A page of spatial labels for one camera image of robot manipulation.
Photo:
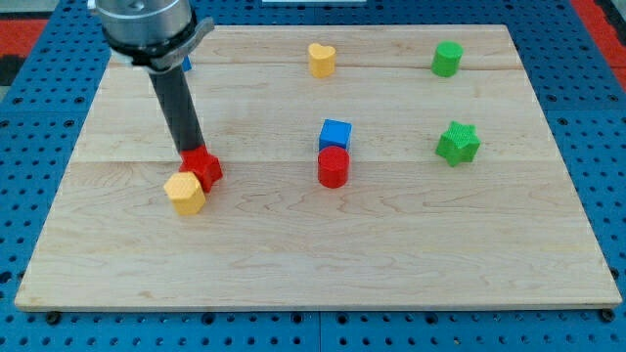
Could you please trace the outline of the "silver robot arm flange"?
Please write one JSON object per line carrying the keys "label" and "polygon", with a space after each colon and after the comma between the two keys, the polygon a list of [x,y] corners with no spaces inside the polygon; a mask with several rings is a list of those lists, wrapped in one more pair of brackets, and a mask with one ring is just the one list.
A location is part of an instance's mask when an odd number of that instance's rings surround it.
{"label": "silver robot arm flange", "polygon": [[162,73],[183,64],[214,29],[189,0],[89,0],[112,51],[130,66]]}

